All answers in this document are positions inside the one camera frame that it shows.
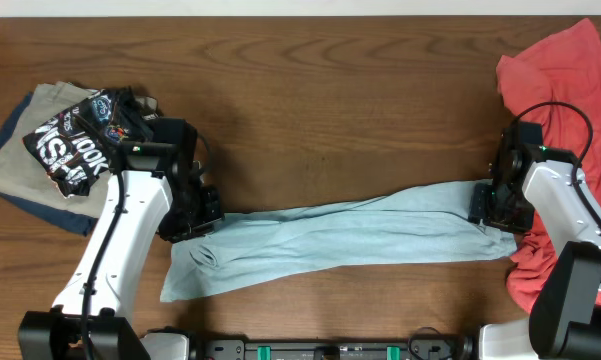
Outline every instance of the brown wood surface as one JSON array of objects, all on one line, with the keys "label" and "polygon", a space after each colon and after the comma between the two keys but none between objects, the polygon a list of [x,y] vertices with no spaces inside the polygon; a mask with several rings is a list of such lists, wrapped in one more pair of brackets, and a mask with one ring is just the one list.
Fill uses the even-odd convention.
[{"label": "brown wood surface", "polygon": [[[58,80],[132,85],[212,142],[228,211],[360,200],[486,177],[510,115],[495,66],[578,18],[0,19],[0,126]],[[594,18],[601,32],[601,17]],[[86,239],[0,198],[0,359],[46,310]],[[154,241],[134,327],[264,338],[400,338],[523,316],[509,260],[343,267],[159,303],[170,245]]]}]

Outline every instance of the red fabric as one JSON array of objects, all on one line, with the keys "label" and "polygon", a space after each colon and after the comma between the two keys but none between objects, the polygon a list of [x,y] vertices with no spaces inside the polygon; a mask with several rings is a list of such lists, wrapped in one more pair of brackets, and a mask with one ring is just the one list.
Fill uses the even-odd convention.
[{"label": "red fabric", "polygon": [[[571,103],[589,116],[594,136],[583,169],[601,206],[601,42],[591,21],[582,20],[549,36],[515,58],[503,56],[496,72],[499,91],[513,114],[555,100]],[[579,155],[586,143],[586,125],[570,109],[544,107],[524,120],[542,124],[547,146]],[[530,312],[556,262],[555,250],[537,214],[531,233],[511,259],[517,267],[507,279],[507,288],[518,305]]]}]

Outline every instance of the light blue cloth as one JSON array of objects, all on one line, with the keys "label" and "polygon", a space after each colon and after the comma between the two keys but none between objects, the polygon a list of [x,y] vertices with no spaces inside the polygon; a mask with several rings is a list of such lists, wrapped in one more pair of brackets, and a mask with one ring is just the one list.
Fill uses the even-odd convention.
[{"label": "light blue cloth", "polygon": [[220,294],[342,265],[492,260],[513,236],[469,223],[475,181],[386,197],[253,214],[227,214],[216,232],[171,249],[161,301]]}]

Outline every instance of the black cable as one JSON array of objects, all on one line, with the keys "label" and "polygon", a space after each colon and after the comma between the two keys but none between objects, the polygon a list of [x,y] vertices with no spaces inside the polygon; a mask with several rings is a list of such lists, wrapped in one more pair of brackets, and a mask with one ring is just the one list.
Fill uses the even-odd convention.
[{"label": "black cable", "polygon": [[207,150],[207,161],[205,162],[205,165],[203,167],[198,169],[195,172],[195,174],[192,175],[192,177],[194,179],[197,179],[200,176],[211,171],[211,166],[213,165],[213,153],[211,152],[211,145],[209,145],[209,142],[207,141],[207,138],[204,137],[204,135],[198,133],[198,137],[200,138],[200,140],[202,140],[202,143],[204,144],[204,148]]},{"label": "black cable", "polygon": [[115,212],[113,214],[113,219],[111,219],[111,224],[109,224],[109,229],[102,239],[102,244],[100,244],[100,248],[98,249],[98,253],[96,257],[93,259],[93,265],[91,266],[91,270],[89,271],[89,276],[87,277],[87,282],[84,284],[84,297],[82,298],[82,314],[80,316],[80,332],[82,336],[82,344],[84,346],[84,353],[87,360],[95,360],[93,354],[93,343],[91,343],[91,339],[89,338],[89,313],[91,312],[91,295],[93,293],[93,284],[96,280],[96,275],[98,273],[98,268],[100,267],[100,263],[104,257],[104,254],[107,250],[107,246],[109,245],[109,241],[111,240],[111,236],[113,235],[113,231],[118,224],[118,220],[122,215],[124,210],[124,199],[125,199],[125,191],[124,191],[124,179],[122,177],[122,164],[120,159],[117,157],[118,152],[117,149],[114,151],[110,151],[108,143],[104,136],[100,134],[98,130],[96,130],[89,122],[80,117],[79,115],[75,115],[75,118],[78,120],[80,126],[82,126],[85,131],[94,137],[100,144],[102,145],[102,151],[104,155],[113,163],[113,170],[115,171],[115,175],[118,178],[118,205],[116,205]]},{"label": "black cable", "polygon": [[591,120],[589,120],[589,117],[587,116],[587,114],[585,114],[582,110],[578,109],[577,107],[575,107],[569,103],[565,103],[562,101],[546,101],[546,102],[542,102],[542,103],[533,105],[532,107],[528,108],[527,110],[521,112],[520,114],[518,114],[518,116],[516,116],[516,118],[513,121],[514,122],[520,121],[520,119],[524,115],[528,114],[529,112],[531,112],[539,107],[549,106],[549,105],[563,106],[563,107],[566,107],[566,108],[569,108],[569,109],[575,111],[576,113],[578,113],[578,115],[580,115],[580,117],[582,117],[585,124],[587,125],[587,130],[589,132],[589,134],[587,136],[587,144],[585,145],[584,149],[582,149],[582,152],[580,153],[580,156],[578,157],[577,162],[573,165],[573,169],[571,170],[571,184],[573,184],[573,188],[576,191],[576,194],[578,194],[578,197],[580,198],[582,205],[584,205],[584,207],[587,209],[587,211],[591,215],[591,218],[593,218],[593,221],[595,221],[596,225],[598,225],[598,228],[600,228],[600,231],[601,231],[600,216],[598,216],[598,213],[595,211],[593,206],[591,206],[591,204],[587,200],[587,197],[582,192],[582,189],[580,188],[580,184],[582,183],[582,181],[578,180],[578,174],[577,174],[578,168],[582,165],[582,160],[584,160],[584,157],[587,155],[587,152],[589,151],[589,147],[591,147],[591,143],[593,142],[593,125],[591,124]]},{"label": "black cable", "polygon": [[[413,341],[413,339],[414,339],[414,338],[416,338],[416,337],[418,336],[418,333],[421,333],[421,332],[423,332],[424,330],[428,330],[428,331],[434,332],[434,333],[436,333],[436,334],[438,334],[438,335],[442,336],[442,334],[440,333],[440,331],[438,331],[438,330],[436,330],[436,328],[432,328],[432,327],[430,327],[430,326],[423,326],[423,327],[419,328],[418,330],[416,330],[416,331],[415,331],[415,332],[414,332],[414,333],[411,335],[411,337],[409,338],[409,340],[407,341],[407,351],[409,351],[409,354],[410,354],[412,357],[416,358],[416,360],[424,360],[424,359],[423,359],[423,358],[422,358],[420,355],[418,355],[418,353],[416,353],[416,352],[413,350],[413,348],[411,347],[411,341]],[[447,340],[443,340],[443,341],[444,341],[444,342],[445,342],[445,344],[447,344],[447,346],[449,346],[449,348],[451,349],[451,354],[450,354],[449,356],[447,356],[447,357],[440,358],[440,360],[449,360],[449,359],[452,359],[452,358],[453,358],[453,356],[454,356],[454,354],[455,354],[455,348],[454,348],[454,347],[453,347],[451,344],[449,344],[449,342],[448,342]]]}]

